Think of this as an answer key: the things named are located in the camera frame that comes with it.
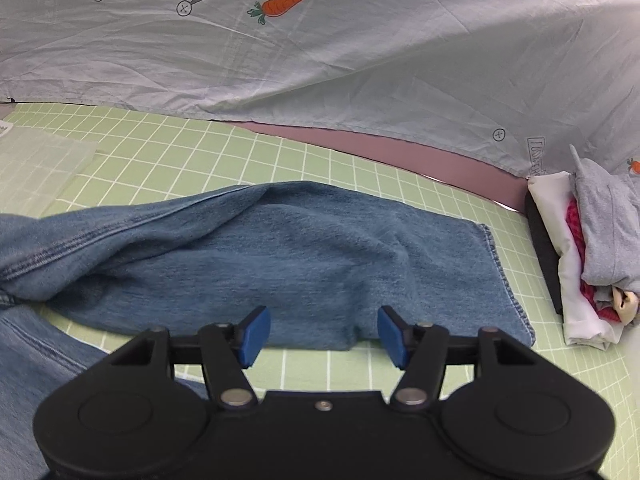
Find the blue denim jeans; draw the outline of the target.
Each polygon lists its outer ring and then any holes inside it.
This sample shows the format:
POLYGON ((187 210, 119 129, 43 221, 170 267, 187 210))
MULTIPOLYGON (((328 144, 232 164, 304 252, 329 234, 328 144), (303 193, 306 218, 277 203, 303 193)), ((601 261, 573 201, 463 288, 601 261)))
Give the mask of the blue denim jeans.
POLYGON ((490 229, 316 182, 232 186, 178 200, 1 219, 1 474, 46 465, 32 416, 101 359, 36 313, 135 335, 192 335, 271 315, 270 344, 347 350, 384 306, 457 336, 495 326, 533 344, 490 229))

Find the dark grey folded garment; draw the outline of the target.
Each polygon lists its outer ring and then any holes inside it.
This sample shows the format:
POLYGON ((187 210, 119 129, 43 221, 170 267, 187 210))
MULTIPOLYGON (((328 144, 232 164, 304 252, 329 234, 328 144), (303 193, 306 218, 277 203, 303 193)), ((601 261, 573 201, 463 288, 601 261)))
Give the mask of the dark grey folded garment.
POLYGON ((556 253, 551 238, 544 226, 541 214, 532 194, 526 192, 524 200, 525 217, 528 222, 533 248, 546 283, 553 309, 559 316, 563 315, 561 285, 558 274, 560 257, 556 253))

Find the pink headboard panel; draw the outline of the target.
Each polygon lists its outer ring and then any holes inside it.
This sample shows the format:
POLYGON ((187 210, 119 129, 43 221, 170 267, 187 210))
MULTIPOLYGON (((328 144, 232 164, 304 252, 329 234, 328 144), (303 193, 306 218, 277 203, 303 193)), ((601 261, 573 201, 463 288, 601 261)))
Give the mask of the pink headboard panel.
POLYGON ((242 122, 254 133, 330 148, 341 153, 382 162, 420 176, 461 188, 521 214, 525 211, 526 180, 478 160, 404 140, 373 134, 274 126, 242 122))

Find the red knitted garment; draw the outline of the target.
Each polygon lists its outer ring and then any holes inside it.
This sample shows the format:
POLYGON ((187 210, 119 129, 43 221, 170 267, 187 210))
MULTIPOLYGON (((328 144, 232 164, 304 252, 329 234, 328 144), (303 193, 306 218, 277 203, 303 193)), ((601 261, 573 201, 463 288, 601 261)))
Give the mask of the red knitted garment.
MULTIPOLYGON (((577 200, 575 197, 570 199, 570 203, 567 206, 565 214, 565 222, 570 229, 574 243, 576 245, 579 259, 580 270, 584 270, 586 261, 586 242, 584 234, 582 234, 582 224, 580 223, 579 210, 577 200)), ((620 324, 620 317, 615 312, 612 302, 606 300, 604 304, 598 304, 596 301, 596 288, 587 284, 582 278, 579 280, 579 290, 587 301, 593 307, 593 310, 597 312, 599 318, 602 320, 613 322, 614 324, 620 324)))

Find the white folded garment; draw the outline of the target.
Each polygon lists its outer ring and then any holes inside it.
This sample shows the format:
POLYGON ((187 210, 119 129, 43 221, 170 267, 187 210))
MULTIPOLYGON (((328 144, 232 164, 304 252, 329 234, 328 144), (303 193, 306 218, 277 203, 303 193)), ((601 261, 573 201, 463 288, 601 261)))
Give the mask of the white folded garment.
POLYGON ((546 176, 533 176, 528 179, 527 186, 554 251, 560 257, 559 269, 554 275, 560 281, 565 342, 599 350, 606 350, 610 344, 618 344, 623 325, 600 318, 580 291, 582 260, 566 223, 567 208, 574 198, 570 174, 561 171, 546 176))

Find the green grid bed sheet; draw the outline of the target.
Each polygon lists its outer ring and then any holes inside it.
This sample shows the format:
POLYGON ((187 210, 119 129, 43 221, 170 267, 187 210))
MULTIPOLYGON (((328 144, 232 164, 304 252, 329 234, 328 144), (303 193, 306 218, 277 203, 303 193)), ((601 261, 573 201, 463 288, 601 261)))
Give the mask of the green grid bed sheet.
POLYGON ((50 206, 66 210, 158 202, 238 183, 311 180, 489 226, 506 277, 536 332, 536 348, 608 401, 616 436, 605 477, 639 474, 639 411, 623 349, 568 346, 523 216, 412 172, 219 122, 114 107, 29 103, 2 117, 96 144, 90 164, 50 206))

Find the beige folded garment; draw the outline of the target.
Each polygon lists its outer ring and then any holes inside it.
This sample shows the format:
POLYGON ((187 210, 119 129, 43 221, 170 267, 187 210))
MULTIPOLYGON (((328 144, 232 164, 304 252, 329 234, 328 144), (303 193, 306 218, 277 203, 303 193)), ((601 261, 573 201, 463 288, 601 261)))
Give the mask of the beige folded garment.
POLYGON ((634 322, 639 311, 639 298, 634 292, 613 287, 613 309, 625 326, 634 322))

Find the grey folded sweatshirt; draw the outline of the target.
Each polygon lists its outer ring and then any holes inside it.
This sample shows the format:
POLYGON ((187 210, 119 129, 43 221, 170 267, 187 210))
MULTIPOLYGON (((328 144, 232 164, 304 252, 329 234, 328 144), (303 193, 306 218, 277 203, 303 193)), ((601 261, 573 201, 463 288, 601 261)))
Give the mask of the grey folded sweatshirt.
POLYGON ((584 236, 582 279, 593 286, 639 291, 639 178, 611 174, 574 146, 574 194, 584 236))

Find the translucent plastic storage bag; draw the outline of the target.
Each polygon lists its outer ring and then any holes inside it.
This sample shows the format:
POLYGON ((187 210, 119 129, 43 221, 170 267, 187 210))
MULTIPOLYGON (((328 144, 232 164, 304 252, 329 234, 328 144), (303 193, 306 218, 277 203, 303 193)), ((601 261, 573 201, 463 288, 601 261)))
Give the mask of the translucent plastic storage bag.
POLYGON ((2 214, 39 217, 96 154, 94 142, 1 122, 2 214))

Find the grey carrot print sheet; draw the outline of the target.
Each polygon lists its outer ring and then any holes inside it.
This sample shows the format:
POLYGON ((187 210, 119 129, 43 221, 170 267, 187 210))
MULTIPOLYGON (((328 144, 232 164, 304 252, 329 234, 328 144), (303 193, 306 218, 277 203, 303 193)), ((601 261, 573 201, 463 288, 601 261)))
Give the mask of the grey carrot print sheet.
POLYGON ((620 171, 639 0, 1 0, 1 95, 620 171))

